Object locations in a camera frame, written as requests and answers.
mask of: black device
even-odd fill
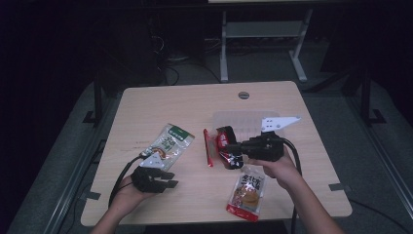
[[[109,198],[108,206],[112,204],[113,199],[115,198],[118,191],[121,189],[119,185],[122,182],[125,174],[131,167],[131,165],[138,159],[147,159],[150,155],[143,156],[139,154],[132,161],[128,162],[127,165],[122,170],[121,174],[118,176],[115,185],[113,186],[112,192]],[[178,181],[172,180],[175,174],[163,172],[161,169],[157,168],[143,168],[137,166],[137,168],[131,174],[131,181],[133,186],[135,186],[141,192],[147,193],[163,193],[167,188],[174,188]]]
[[[225,148],[234,155],[245,154],[248,158],[276,162],[283,155],[284,139],[275,132],[261,133],[236,144],[227,144]]]
[[[131,181],[141,192],[163,193],[165,189],[174,188],[178,183],[176,180],[171,180],[174,176],[175,174],[163,172],[161,169],[137,167],[131,175]]]

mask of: chip bag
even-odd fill
[[[243,167],[227,211],[249,221],[257,221],[265,188],[265,175],[251,167]]]
[[[146,158],[159,153],[162,160],[161,170],[167,172],[183,151],[192,143],[194,138],[193,135],[185,130],[175,125],[167,124],[154,142],[141,152],[140,155]]]
[[[236,144],[237,138],[231,126],[217,129],[216,146],[220,159],[228,170],[240,169],[244,165],[242,152],[229,152],[225,145]]]

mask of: black cable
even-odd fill
[[[209,71],[210,74],[212,74],[212,76],[218,81],[219,84],[221,83],[221,80],[215,75],[215,73],[213,73],[213,71],[211,69],[209,69],[208,67],[206,67],[205,65],[191,62],[191,63],[175,64],[174,66],[178,66],[178,65],[197,65],[197,66],[200,66],[200,67],[206,69],[207,71]]]
[[[85,192],[85,189],[86,189],[88,186],[90,186],[90,185],[92,185],[91,182],[88,183],[88,184],[86,184],[86,185],[83,187],[82,192],[81,192],[80,194],[83,194],[83,193]],[[76,202],[75,202],[74,205],[73,205],[73,219],[72,219],[72,223],[71,223],[70,226],[69,226],[69,229],[67,229],[67,231],[65,232],[66,234],[69,233],[69,231],[73,228],[73,226],[74,226],[74,224],[75,224],[76,206],[77,206],[77,203],[78,203],[78,202],[79,202],[79,198],[76,199]]]
[[[227,42],[227,53],[231,56],[234,57],[243,57],[251,54],[252,48],[250,45],[246,45],[245,42],[240,42],[240,41],[234,41],[231,43]]]
[[[131,167],[131,165],[138,159],[142,158],[140,155],[137,156],[136,158],[134,158],[133,160],[131,160],[130,162],[127,163],[127,165],[124,167],[124,169],[122,170],[122,172],[119,174],[118,179],[116,180],[115,185],[113,186],[112,192],[110,193],[110,198],[109,198],[109,204],[108,207],[110,207],[110,205],[112,204],[113,199],[115,198],[116,194],[118,193],[119,189],[119,185],[122,182],[122,179],[124,179],[125,174],[128,172],[129,168]]]
[[[288,148],[291,149],[292,155],[294,156],[294,160],[295,160],[295,168],[297,169],[298,173],[302,176],[303,173],[301,171],[301,163],[300,163],[300,158],[298,156],[297,149],[295,148],[294,144],[292,144],[292,142],[289,141],[288,139],[282,138],[282,141],[284,144],[286,144],[286,146],[288,146]],[[295,209],[295,206],[294,206],[294,210],[292,210],[292,218],[291,218],[291,234],[295,233],[296,220],[297,220],[297,210]]]
[[[212,46],[209,46],[209,47],[207,47],[205,50],[204,50],[204,53],[205,54],[208,54],[208,53],[212,53],[212,52],[214,52],[214,51],[217,51],[217,50],[219,50],[220,48],[221,48],[221,46],[222,46],[222,43],[221,43],[221,40],[220,39],[211,39],[211,40],[208,40],[208,41],[206,41],[207,43],[209,43],[210,41],[217,41],[217,42],[215,42],[214,44],[212,44]]]
[[[132,71],[129,67],[127,67],[125,64],[123,64],[122,62],[120,62],[116,57],[114,57],[112,54],[110,54],[106,49],[104,49],[102,46],[98,45],[99,48],[105,53],[107,54],[111,59],[113,59],[114,61],[116,61],[116,63],[118,63],[119,65],[121,65],[128,73],[130,73],[133,76],[139,76],[138,74],[136,74],[134,71]]]
[[[353,200],[353,199],[349,199],[349,201],[352,202],[352,203],[354,203],[354,204],[357,204],[357,205],[359,205],[359,206],[361,206],[361,207],[364,207],[364,208],[366,208],[366,209],[368,209],[368,210],[370,210],[370,211],[372,211],[372,212],[375,212],[375,213],[377,213],[377,214],[379,214],[379,215],[381,215],[381,216],[383,216],[383,217],[385,217],[385,218],[387,218],[388,220],[390,220],[391,222],[393,222],[395,225],[397,225],[400,229],[402,229],[405,233],[407,233],[407,234],[410,233],[410,232],[407,230],[407,228],[405,228],[403,225],[401,225],[401,223],[399,223],[399,222],[398,222],[397,220],[395,220],[394,218],[388,216],[387,214],[384,214],[384,213],[382,213],[382,212],[380,212],[380,211],[378,211],[378,210],[376,210],[376,209],[374,209],[374,208],[371,208],[371,207],[369,207],[369,206],[367,206],[367,205],[365,205],[365,204],[362,204],[361,202],[355,201],[355,200]]]
[[[128,185],[131,185],[131,184],[133,184],[133,182],[127,183],[127,184],[125,184],[124,186],[120,187],[120,188],[118,189],[118,192],[119,192],[122,188],[124,188],[124,187],[126,187],[126,186],[128,186]]]
[[[176,69],[174,69],[174,68],[172,68],[172,67],[170,67],[170,66],[165,67],[165,69],[172,70],[173,72],[176,73],[176,79],[175,79],[175,81],[174,81],[172,84],[169,82],[167,75],[164,74],[164,76],[165,76],[165,82],[167,83],[167,85],[169,85],[169,86],[174,86],[174,85],[176,85],[176,84],[178,83],[178,81],[179,81],[179,72],[178,72]]]
[[[98,156],[100,153],[103,152],[104,146],[102,146],[102,144],[103,144],[104,142],[106,142],[106,139],[102,139],[102,140],[99,142],[96,150],[94,151],[94,155],[92,156],[91,161],[90,161],[89,164],[88,164],[88,167],[85,169],[85,171],[84,171],[83,174],[82,174],[82,178],[80,179],[81,181],[83,181],[83,179],[85,178],[86,173],[88,172],[88,170],[89,170],[89,168],[91,167],[91,165],[94,164],[94,160],[97,158],[97,156]],[[80,184],[79,184],[78,187],[76,188],[75,194],[77,194],[77,192],[79,191],[79,187],[80,187]],[[72,201],[70,202],[69,209],[72,207],[72,205],[73,205],[73,206],[76,206],[76,204],[77,204],[77,200],[76,200],[75,204],[73,204],[73,200],[72,200]]]

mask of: power cord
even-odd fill
[[[169,85],[169,86],[174,86],[174,85],[176,85],[176,84],[178,83],[178,81],[179,81],[179,72],[178,72],[176,69],[174,69],[174,68],[172,68],[172,67],[170,67],[170,66],[165,67],[165,69],[169,69],[169,70],[173,71],[173,72],[176,74],[175,81],[174,81],[173,83],[170,83],[169,80],[168,80],[167,75],[166,75],[165,73],[162,73],[162,74],[164,75],[164,78],[165,78],[165,83],[166,83],[167,85]]]
[[[108,207],[110,207],[110,205],[112,204],[113,199],[115,198],[116,194],[119,192],[119,190],[121,190],[121,188],[119,188],[119,185],[122,182],[122,179],[124,179],[125,174],[128,172],[129,168],[131,167],[131,165],[138,159],[142,158],[142,156],[137,156],[136,158],[132,159],[130,162],[127,163],[127,165],[124,167],[124,169],[122,170],[122,172],[119,174],[118,179],[116,180],[115,185],[113,186],[112,192],[110,193],[110,198],[109,198],[109,204]]]
[[[292,142],[286,138],[282,138],[282,142],[286,146],[288,146],[288,148],[291,149],[292,155],[294,156],[294,160],[295,160],[295,168],[297,169],[298,173],[302,176],[303,173],[301,171],[301,163],[300,163],[300,158],[298,156],[297,149],[295,148],[294,144],[292,144]],[[291,234],[295,233],[296,221],[297,221],[297,210],[295,209],[295,206],[294,206],[294,209],[292,210],[292,218],[291,218]]]
[[[378,215],[381,215],[381,216],[385,217],[386,219],[388,219],[389,221],[391,221],[392,223],[394,223],[395,225],[397,225],[397,226],[398,226],[401,230],[403,230],[405,233],[407,233],[407,234],[410,233],[409,230],[407,230],[407,228],[405,228],[403,225],[401,225],[401,223],[399,223],[397,220],[395,220],[394,218],[390,217],[389,215],[384,214],[384,213],[382,213],[382,212],[380,212],[380,211],[378,211],[378,210],[376,210],[376,209],[374,209],[374,208],[371,208],[371,207],[369,207],[369,206],[367,206],[367,205],[365,205],[365,204],[362,204],[361,202],[358,202],[358,201],[356,201],[356,200],[349,199],[349,201],[352,202],[352,203],[354,203],[354,204],[357,204],[358,206],[364,207],[364,208],[366,208],[366,209],[368,209],[368,210],[370,210],[370,211],[372,211],[372,212],[374,212],[374,213],[377,213]]]
[[[97,158],[97,156],[99,156],[101,153],[103,153],[103,149],[104,149],[104,145],[103,145],[103,144],[104,144],[104,143],[106,143],[106,139],[102,139],[102,140],[99,142],[96,150],[94,151],[94,155],[92,156],[92,159],[91,159],[91,161],[90,161],[89,164],[88,164],[88,167],[85,169],[84,173],[82,174],[81,181],[83,181],[83,179],[85,178],[86,173],[88,172],[88,170],[89,170],[89,168],[91,167],[91,165],[92,165],[92,164],[98,164],[98,162],[97,162],[95,159]],[[85,186],[83,187],[83,189],[82,189],[82,193],[81,193],[81,194],[83,194],[83,193],[85,192],[86,188],[87,188],[88,186],[90,186],[90,185],[92,185],[92,183],[88,183],[87,185],[85,185]],[[78,187],[76,188],[75,194],[78,193],[79,188],[80,188],[80,184],[79,184]],[[66,231],[65,233],[69,233],[69,231],[73,228],[73,225],[75,224],[76,205],[78,204],[78,202],[79,202],[79,198],[77,198],[74,203],[73,203],[73,200],[71,201],[71,204],[70,204],[70,206],[69,206],[69,209],[70,209],[70,208],[72,207],[72,205],[73,205],[73,207],[74,207],[74,208],[73,208],[73,220],[72,220],[71,225],[69,226],[69,228],[67,229],[67,231]]]
[[[200,67],[206,69],[207,71],[209,71],[209,73],[218,81],[219,84],[221,83],[220,79],[215,75],[215,73],[213,73],[213,71],[211,69],[209,69],[208,67],[206,67],[205,65],[197,64],[197,63],[194,63],[194,62],[187,62],[187,63],[173,64],[172,66],[179,66],[179,65],[196,65],[196,66],[200,66]],[[176,69],[174,69],[170,66],[168,66],[167,69],[173,70],[177,74],[177,77],[178,77],[177,79],[179,79],[179,72]]]

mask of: table top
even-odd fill
[[[239,98],[248,92],[248,99]],[[300,116],[298,123],[282,130],[300,155],[303,177],[332,216],[352,212],[309,111],[293,82],[262,82],[125,90],[109,134],[81,221],[95,225],[107,210],[113,185],[125,165],[148,147],[167,123],[195,136],[169,169],[179,183],[173,189],[144,201],[121,224],[197,223],[243,220],[226,211],[239,170],[222,164],[207,165],[203,130],[212,130],[213,114],[223,110],[274,111],[281,117]],[[127,173],[136,167],[136,162]],[[274,179],[268,179],[259,220],[291,218],[293,204]]]

